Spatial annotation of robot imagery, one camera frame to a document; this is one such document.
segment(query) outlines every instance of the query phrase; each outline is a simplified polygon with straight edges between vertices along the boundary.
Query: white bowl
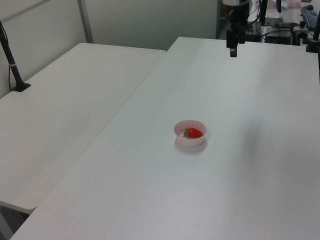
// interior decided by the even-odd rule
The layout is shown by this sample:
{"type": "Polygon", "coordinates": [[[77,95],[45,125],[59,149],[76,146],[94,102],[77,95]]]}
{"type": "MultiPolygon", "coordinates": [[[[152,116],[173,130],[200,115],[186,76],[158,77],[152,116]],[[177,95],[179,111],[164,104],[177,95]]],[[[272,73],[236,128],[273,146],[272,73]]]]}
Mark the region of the white bowl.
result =
{"type": "Polygon", "coordinates": [[[191,148],[196,147],[202,144],[202,142],[205,139],[206,134],[206,126],[197,120],[184,120],[179,123],[177,123],[174,126],[174,133],[176,137],[176,141],[185,147],[191,148]],[[195,128],[202,132],[203,136],[199,138],[189,138],[184,136],[184,129],[186,128],[195,128]]]}

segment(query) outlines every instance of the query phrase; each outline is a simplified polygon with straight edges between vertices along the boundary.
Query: black cable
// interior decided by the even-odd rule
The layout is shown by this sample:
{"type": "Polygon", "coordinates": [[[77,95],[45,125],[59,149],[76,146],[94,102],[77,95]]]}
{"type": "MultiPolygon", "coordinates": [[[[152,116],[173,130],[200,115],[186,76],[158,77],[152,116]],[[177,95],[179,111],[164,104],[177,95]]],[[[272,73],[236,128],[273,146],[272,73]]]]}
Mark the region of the black cable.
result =
{"type": "Polygon", "coordinates": [[[269,31],[263,35],[261,35],[261,37],[269,35],[269,34],[275,34],[275,33],[281,33],[281,32],[291,32],[290,30],[274,30],[274,31],[269,31]]]}
{"type": "MultiPolygon", "coordinates": [[[[0,28],[1,28],[2,31],[4,32],[4,36],[5,36],[6,41],[9,43],[6,30],[5,30],[4,26],[2,25],[2,22],[1,22],[1,21],[0,21],[0,28]]],[[[10,65],[9,65],[9,77],[8,77],[8,82],[9,82],[9,89],[10,89],[10,91],[12,91],[11,83],[10,83],[10,72],[11,72],[11,71],[10,71],[10,65]]]]}
{"type": "Polygon", "coordinates": [[[11,83],[10,83],[10,65],[9,65],[9,89],[10,89],[10,91],[12,91],[11,83]]]}
{"type": "Polygon", "coordinates": [[[3,32],[4,32],[5,39],[6,39],[6,41],[8,42],[7,33],[6,33],[6,30],[5,30],[4,26],[2,25],[2,22],[1,22],[1,21],[0,21],[0,28],[2,28],[2,30],[3,30],[3,32]]]}
{"type": "Polygon", "coordinates": [[[261,8],[261,0],[259,0],[259,6],[258,6],[258,7],[259,7],[259,8],[258,8],[258,12],[257,12],[257,15],[256,15],[256,19],[255,19],[254,21],[248,22],[248,23],[247,23],[247,26],[253,25],[253,24],[256,23],[256,22],[258,21],[258,19],[260,18],[261,12],[259,12],[259,11],[260,11],[260,8],[261,8]]]}
{"type": "Polygon", "coordinates": [[[258,9],[259,7],[260,7],[260,5],[258,5],[258,6],[255,8],[255,10],[254,10],[252,13],[249,14],[248,17],[250,17],[251,14],[253,14],[255,11],[257,11],[257,9],[258,9]]]}

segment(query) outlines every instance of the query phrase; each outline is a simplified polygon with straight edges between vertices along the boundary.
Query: white table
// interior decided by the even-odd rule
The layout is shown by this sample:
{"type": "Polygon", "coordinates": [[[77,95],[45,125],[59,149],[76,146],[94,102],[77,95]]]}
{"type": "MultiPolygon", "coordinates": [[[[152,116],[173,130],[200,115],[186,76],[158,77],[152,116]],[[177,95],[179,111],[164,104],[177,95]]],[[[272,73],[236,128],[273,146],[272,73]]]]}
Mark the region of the white table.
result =
{"type": "Polygon", "coordinates": [[[82,43],[0,100],[0,205],[30,214],[165,51],[82,43]]]}
{"type": "Polygon", "coordinates": [[[316,54],[180,37],[12,240],[318,240],[319,144],[316,54]]]}

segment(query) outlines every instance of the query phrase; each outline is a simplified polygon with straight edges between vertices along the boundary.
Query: wall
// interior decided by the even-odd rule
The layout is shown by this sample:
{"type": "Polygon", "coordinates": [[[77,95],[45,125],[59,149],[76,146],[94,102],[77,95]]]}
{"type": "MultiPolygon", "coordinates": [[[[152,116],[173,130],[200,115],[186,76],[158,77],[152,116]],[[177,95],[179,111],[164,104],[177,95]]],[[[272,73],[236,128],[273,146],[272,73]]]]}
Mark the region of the wall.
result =
{"type": "Polygon", "coordinates": [[[216,38],[218,0],[83,0],[96,44],[168,50],[179,37],[216,38]]]}
{"type": "MultiPolygon", "coordinates": [[[[3,26],[24,81],[78,43],[86,42],[77,0],[50,0],[3,26]]],[[[0,98],[8,92],[8,62],[1,47],[0,98]]]]}

